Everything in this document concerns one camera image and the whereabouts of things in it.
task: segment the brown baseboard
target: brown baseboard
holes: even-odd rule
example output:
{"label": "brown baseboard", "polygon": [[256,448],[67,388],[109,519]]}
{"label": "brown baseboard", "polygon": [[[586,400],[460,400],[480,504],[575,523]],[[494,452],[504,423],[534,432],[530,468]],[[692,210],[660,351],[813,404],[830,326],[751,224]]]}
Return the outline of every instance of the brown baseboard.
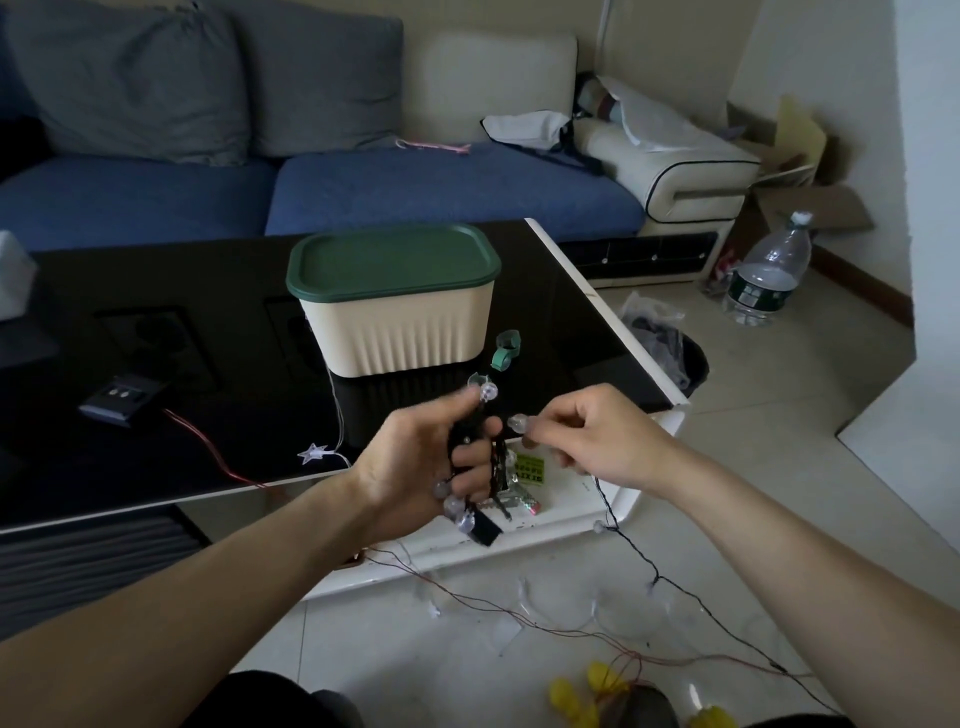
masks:
{"label": "brown baseboard", "polygon": [[813,246],[810,267],[858,298],[873,304],[895,321],[913,328],[913,299],[892,285],[864,273],[836,253],[831,253],[819,245]]}

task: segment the water bottle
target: water bottle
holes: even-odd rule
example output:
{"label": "water bottle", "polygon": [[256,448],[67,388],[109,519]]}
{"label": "water bottle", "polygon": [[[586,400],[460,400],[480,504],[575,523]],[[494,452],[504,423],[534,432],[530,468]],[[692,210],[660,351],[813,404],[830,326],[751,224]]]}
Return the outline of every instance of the water bottle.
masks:
{"label": "water bottle", "polygon": [[786,229],[771,232],[743,259],[723,301],[738,324],[763,326],[783,308],[810,263],[809,212],[794,212]]}

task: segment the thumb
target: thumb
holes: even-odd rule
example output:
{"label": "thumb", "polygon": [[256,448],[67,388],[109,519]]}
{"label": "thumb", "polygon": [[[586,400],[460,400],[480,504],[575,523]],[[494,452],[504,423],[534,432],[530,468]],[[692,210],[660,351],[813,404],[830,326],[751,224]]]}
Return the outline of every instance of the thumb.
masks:
{"label": "thumb", "polygon": [[584,442],[582,427],[567,427],[546,417],[531,417],[527,420],[524,440],[532,440],[539,445],[561,449],[570,457],[579,459],[577,452]]}
{"label": "thumb", "polygon": [[453,425],[480,405],[480,387],[470,385],[453,394],[418,404],[413,408],[424,425]]}

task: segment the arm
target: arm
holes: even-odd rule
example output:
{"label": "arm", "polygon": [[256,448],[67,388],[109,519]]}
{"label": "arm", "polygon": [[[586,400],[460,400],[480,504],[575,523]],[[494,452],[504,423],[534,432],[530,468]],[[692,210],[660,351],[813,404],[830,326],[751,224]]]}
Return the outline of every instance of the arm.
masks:
{"label": "arm", "polygon": [[608,385],[557,398],[528,426],[562,464],[693,519],[857,725],[960,715],[960,613],[686,448]]}
{"label": "arm", "polygon": [[[0,713],[10,725],[180,725],[318,581],[364,546],[443,511],[450,426],[470,388],[393,413],[348,473],[170,569],[0,643]],[[499,422],[488,421],[490,434]],[[460,446],[452,481],[480,498],[490,443]]]}

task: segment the black wire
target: black wire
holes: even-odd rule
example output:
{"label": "black wire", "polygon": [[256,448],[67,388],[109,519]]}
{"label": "black wire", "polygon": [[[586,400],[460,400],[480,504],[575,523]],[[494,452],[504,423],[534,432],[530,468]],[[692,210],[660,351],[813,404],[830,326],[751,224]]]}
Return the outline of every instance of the black wire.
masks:
{"label": "black wire", "polygon": [[654,570],[654,580],[653,580],[652,582],[650,582],[650,588],[651,588],[651,589],[653,589],[655,586],[657,586],[657,582],[659,582],[659,581],[665,581],[667,584],[669,584],[670,586],[672,586],[674,589],[676,589],[677,591],[681,592],[682,594],[685,594],[685,595],[687,595],[687,596],[692,597],[693,599],[696,599],[697,604],[700,605],[700,608],[701,608],[702,610],[704,610],[704,612],[707,614],[707,616],[710,617],[710,618],[713,620],[713,622],[714,622],[718,627],[720,627],[720,629],[722,629],[722,630],[724,631],[724,633],[726,633],[729,637],[731,637],[732,639],[736,640],[736,641],[739,642],[740,644],[743,644],[744,646],[749,647],[749,648],[752,649],[756,654],[760,655],[760,657],[762,657],[764,660],[767,661],[767,663],[770,665],[770,667],[772,667],[774,670],[776,670],[776,671],[778,671],[778,672],[781,672],[784,676],[789,677],[791,680],[793,680],[795,683],[797,683],[797,685],[799,685],[799,686],[804,690],[804,692],[805,692],[807,695],[809,695],[811,698],[813,698],[816,702],[820,703],[821,706],[823,706],[824,708],[826,708],[827,710],[829,710],[831,713],[833,713],[833,714],[835,714],[835,715],[838,715],[838,716],[840,715],[836,710],[834,710],[833,708],[831,708],[827,703],[825,703],[825,702],[824,702],[823,700],[821,700],[819,697],[817,697],[816,695],[814,695],[813,692],[810,691],[810,688],[808,688],[806,685],[804,685],[804,683],[802,683],[799,678],[794,677],[793,675],[791,675],[790,672],[789,672],[789,670],[788,670],[786,667],[784,667],[783,665],[781,665],[780,663],[778,663],[776,660],[774,660],[772,657],[770,657],[770,655],[768,655],[768,654],[767,654],[766,652],[764,652],[762,649],[760,649],[759,647],[757,647],[755,644],[749,643],[749,642],[747,642],[746,640],[744,640],[742,637],[737,637],[736,635],[734,635],[734,633],[731,632],[731,631],[727,628],[727,625],[724,624],[722,621],[720,621],[720,620],[710,611],[710,609],[707,607],[707,605],[704,604],[704,600],[703,600],[703,599],[701,599],[699,596],[697,596],[697,595],[694,594],[693,592],[689,592],[688,590],[684,589],[682,586],[680,586],[680,584],[678,584],[677,582],[675,582],[673,579],[671,579],[671,578],[669,578],[669,577],[664,576],[663,574],[661,574],[661,573],[660,573],[660,569],[657,568],[657,565],[656,565],[653,561],[651,561],[650,559],[648,559],[647,556],[646,556],[646,554],[644,554],[643,551],[641,551],[639,548],[637,548],[637,547],[636,547],[636,544],[631,540],[631,538],[630,538],[627,534],[625,534],[625,533],[623,532],[623,529],[622,529],[622,528],[620,528],[620,521],[618,521],[618,520],[616,519],[616,514],[613,512],[613,509],[612,509],[611,506],[610,506],[610,502],[607,500],[607,495],[603,492],[603,489],[600,487],[600,478],[594,477],[594,478],[593,478],[593,483],[594,483],[594,485],[596,485],[597,493],[599,493],[599,494],[600,494],[600,497],[603,499],[603,504],[607,507],[607,513],[609,513],[609,514],[610,514],[610,517],[613,519],[613,525],[608,525],[608,526],[604,526],[604,527],[605,527],[608,531],[612,531],[612,532],[615,533],[617,536],[619,536],[619,537],[622,538],[624,541],[626,541],[628,544],[630,544],[630,548],[632,548],[634,551],[636,551],[636,553],[639,554],[639,557],[640,557],[641,559],[643,559],[645,562],[647,562],[647,564],[649,564],[649,565],[651,566],[651,568]]}

